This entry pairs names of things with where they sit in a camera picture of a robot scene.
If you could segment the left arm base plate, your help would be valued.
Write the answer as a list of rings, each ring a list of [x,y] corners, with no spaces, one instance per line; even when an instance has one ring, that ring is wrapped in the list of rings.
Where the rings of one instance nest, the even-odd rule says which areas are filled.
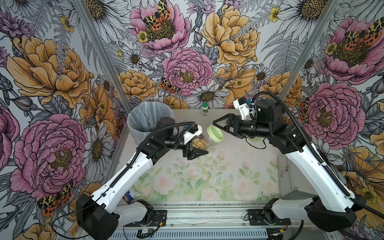
[[[167,210],[153,210],[152,215],[148,219],[144,219],[141,222],[134,222],[125,227],[164,227],[167,222]]]

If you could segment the black trash bin with liner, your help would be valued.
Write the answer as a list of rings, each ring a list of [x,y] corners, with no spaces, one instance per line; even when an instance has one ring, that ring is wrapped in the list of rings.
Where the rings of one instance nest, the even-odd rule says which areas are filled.
[[[168,117],[175,119],[173,110],[161,102],[143,102],[136,106],[128,115],[127,124],[132,138],[140,144],[152,131],[157,122]]]

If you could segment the light green jar lid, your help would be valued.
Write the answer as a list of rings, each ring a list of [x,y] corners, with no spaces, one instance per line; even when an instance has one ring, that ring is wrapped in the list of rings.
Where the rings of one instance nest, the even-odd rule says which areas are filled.
[[[249,142],[258,142],[259,140],[260,140],[261,138],[259,138],[259,137],[255,137],[255,138],[248,138],[248,141]]]

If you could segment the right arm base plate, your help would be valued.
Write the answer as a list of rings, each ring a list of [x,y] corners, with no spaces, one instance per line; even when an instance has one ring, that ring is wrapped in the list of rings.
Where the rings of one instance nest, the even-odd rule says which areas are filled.
[[[248,221],[251,226],[289,226],[290,219],[278,219],[275,214],[263,209],[248,209]]]

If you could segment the green-lid peanut jar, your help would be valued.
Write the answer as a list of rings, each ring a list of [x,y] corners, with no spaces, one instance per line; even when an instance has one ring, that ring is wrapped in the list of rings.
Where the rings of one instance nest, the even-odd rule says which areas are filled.
[[[195,137],[192,141],[193,147],[210,151],[224,140],[222,131],[214,126],[208,126],[199,136]]]

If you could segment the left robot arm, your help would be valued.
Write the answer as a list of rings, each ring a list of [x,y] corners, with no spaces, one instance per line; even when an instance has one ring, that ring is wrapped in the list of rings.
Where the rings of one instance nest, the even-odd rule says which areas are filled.
[[[195,122],[175,123],[172,118],[161,118],[157,128],[140,143],[125,167],[92,194],[83,194],[78,198],[78,225],[93,239],[107,240],[117,228],[132,223],[150,224],[154,211],[152,205],[137,200],[120,207],[120,200],[168,151],[181,150],[188,160],[208,154],[208,151],[193,146],[193,139],[202,132],[202,127]]]

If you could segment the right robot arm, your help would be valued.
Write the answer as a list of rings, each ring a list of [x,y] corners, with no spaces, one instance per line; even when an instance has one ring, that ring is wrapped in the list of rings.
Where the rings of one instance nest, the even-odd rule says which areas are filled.
[[[356,221],[362,207],[359,197],[337,178],[329,165],[318,155],[307,134],[293,124],[286,124],[285,104],[274,99],[261,99],[249,106],[239,99],[234,106],[240,115],[227,114],[213,125],[239,139],[266,138],[292,161],[314,188],[316,195],[303,200],[273,198],[264,206],[264,216],[271,224],[274,218],[310,221],[325,232],[341,231]]]

